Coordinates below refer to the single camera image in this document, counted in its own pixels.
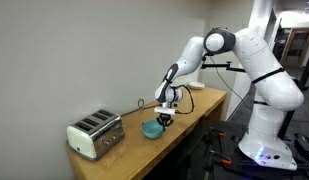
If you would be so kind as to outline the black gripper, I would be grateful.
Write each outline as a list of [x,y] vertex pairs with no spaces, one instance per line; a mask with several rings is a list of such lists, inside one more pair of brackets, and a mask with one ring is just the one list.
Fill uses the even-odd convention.
[[159,114],[156,118],[157,122],[163,127],[163,131],[165,132],[174,120],[171,118],[171,115],[168,114]]

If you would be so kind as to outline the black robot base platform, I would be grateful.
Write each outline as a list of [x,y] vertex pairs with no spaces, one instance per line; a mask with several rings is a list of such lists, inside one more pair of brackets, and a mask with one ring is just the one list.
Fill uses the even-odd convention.
[[[205,135],[208,153],[205,170],[210,173],[208,180],[309,180],[309,163],[300,157],[296,158],[297,169],[287,170],[267,167],[265,161],[274,160],[274,157],[265,155],[263,147],[258,148],[254,155],[261,164],[242,153],[238,143],[247,129],[246,126],[220,121],[210,127],[224,131],[226,136],[219,137],[210,130]],[[219,157],[210,154],[211,150],[230,158],[232,164],[224,165]]]

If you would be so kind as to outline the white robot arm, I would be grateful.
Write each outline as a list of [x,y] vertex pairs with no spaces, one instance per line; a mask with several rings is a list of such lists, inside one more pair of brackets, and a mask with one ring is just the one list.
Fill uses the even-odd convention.
[[172,85],[180,76],[188,75],[203,65],[205,56],[233,52],[256,87],[248,129],[238,143],[240,151],[264,167],[295,170],[297,164],[290,148],[278,137],[284,114],[300,107],[304,96],[291,76],[283,69],[266,41],[250,28],[231,33],[214,28],[205,37],[193,37],[181,57],[166,72],[155,91],[159,105],[158,122],[167,127],[176,113],[174,105],[183,93]]

